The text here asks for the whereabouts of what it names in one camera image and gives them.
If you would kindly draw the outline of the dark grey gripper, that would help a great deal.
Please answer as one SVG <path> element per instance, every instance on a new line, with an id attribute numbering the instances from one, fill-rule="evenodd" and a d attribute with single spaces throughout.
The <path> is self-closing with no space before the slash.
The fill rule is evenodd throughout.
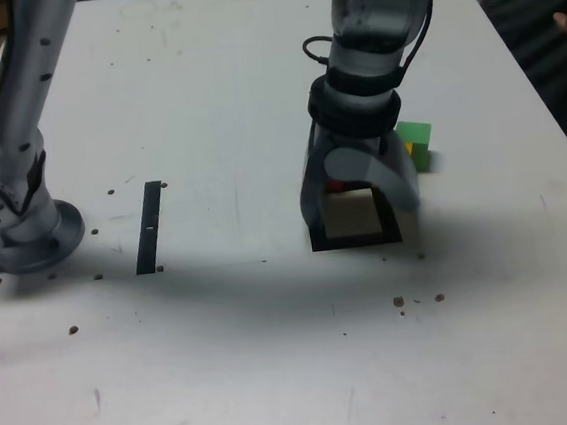
<path id="1" fill-rule="evenodd" d="M 393 207 L 417 210 L 417 172 L 405 144 L 396 133 L 389 134 L 386 152 L 379 155 L 381 140 L 341 136 L 322 126 L 310 130 L 300 195 L 306 225 L 324 224 L 322 196 L 327 175 L 341 182 L 367 182 L 377 187 Z"/>

